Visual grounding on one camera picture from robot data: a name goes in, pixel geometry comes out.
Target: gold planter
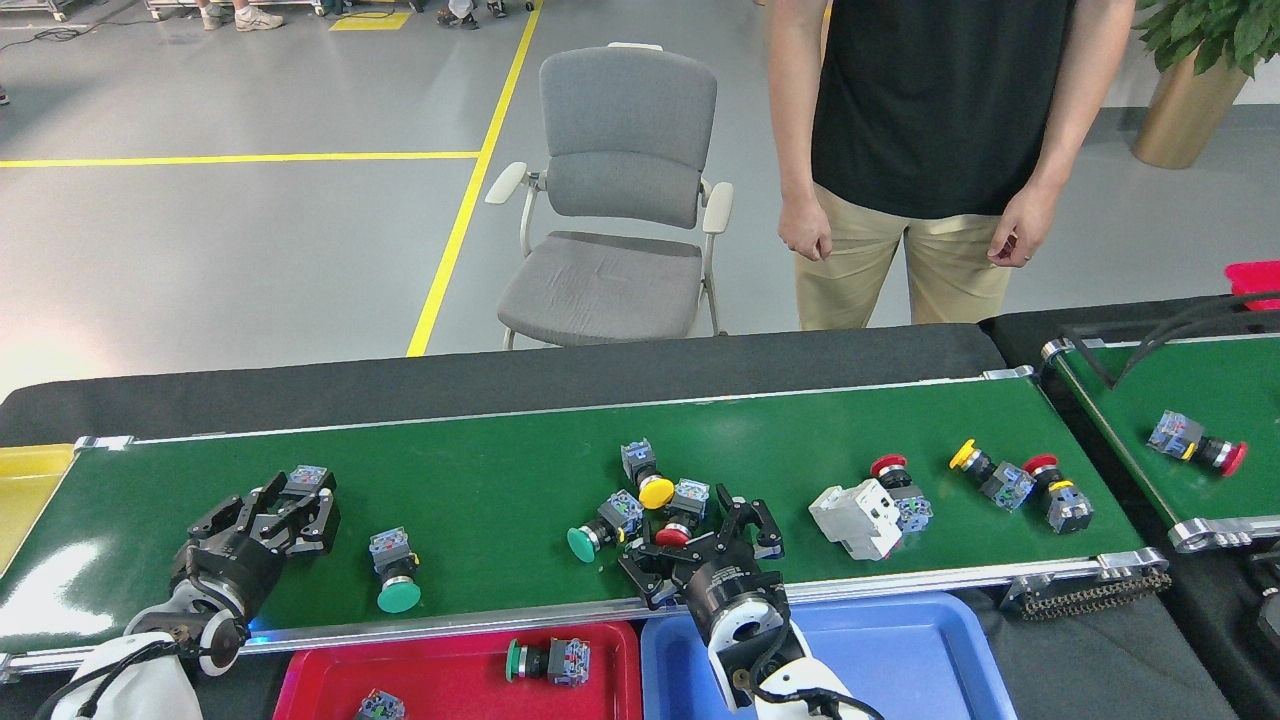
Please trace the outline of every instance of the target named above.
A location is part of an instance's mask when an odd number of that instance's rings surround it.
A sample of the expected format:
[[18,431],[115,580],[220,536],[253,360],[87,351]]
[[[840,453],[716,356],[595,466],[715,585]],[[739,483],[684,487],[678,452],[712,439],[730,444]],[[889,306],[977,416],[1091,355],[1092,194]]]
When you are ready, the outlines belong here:
[[1189,168],[1199,156],[1249,76],[1221,60],[1196,73],[1196,53],[1160,76],[1133,154],[1157,168]]

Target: sneaker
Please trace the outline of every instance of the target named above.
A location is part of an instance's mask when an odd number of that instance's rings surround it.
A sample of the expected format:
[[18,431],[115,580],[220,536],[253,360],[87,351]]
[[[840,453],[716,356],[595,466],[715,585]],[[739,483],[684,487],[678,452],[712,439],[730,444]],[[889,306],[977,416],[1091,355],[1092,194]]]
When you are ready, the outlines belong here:
[[227,10],[218,3],[210,3],[200,10],[200,19],[205,22],[205,29],[218,29],[227,22]]
[[280,15],[273,15],[270,13],[264,13],[256,6],[248,6],[248,17],[242,17],[236,13],[236,29],[241,32],[248,32],[252,29],[275,29],[284,24],[284,18]]
[[471,13],[467,13],[466,17],[460,18],[453,13],[451,13],[448,8],[440,8],[440,12],[435,14],[435,22],[440,23],[444,27],[452,27],[458,29],[480,28],[480,23],[476,22],[475,17],[472,17]]

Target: man's hand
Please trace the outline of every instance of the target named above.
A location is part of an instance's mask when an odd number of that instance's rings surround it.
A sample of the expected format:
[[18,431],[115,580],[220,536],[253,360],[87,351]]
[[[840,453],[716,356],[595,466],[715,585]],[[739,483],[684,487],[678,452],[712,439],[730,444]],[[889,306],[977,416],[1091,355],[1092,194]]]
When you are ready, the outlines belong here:
[[991,238],[987,258],[995,265],[1021,268],[1036,255],[1048,237],[1061,190],[1028,183],[1000,217],[996,233]]
[[831,222],[817,199],[783,200],[778,237],[788,250],[815,263],[831,255]]

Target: blue tray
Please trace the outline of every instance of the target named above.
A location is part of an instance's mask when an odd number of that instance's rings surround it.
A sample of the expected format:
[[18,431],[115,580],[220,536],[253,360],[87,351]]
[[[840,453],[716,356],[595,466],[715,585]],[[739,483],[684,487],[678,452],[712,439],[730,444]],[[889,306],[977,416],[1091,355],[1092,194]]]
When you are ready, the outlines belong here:
[[[978,618],[946,593],[792,607],[814,656],[888,720],[1016,719]],[[640,633],[645,720],[740,719],[724,707],[687,615]]]

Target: chair backrest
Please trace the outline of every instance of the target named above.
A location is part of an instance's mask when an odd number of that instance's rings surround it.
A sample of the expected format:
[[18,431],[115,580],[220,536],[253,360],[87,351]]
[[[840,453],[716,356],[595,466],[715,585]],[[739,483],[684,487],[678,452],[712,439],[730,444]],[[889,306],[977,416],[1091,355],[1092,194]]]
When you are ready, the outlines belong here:
[[586,47],[543,63],[550,163],[562,215],[691,228],[716,114],[716,76],[672,53]]

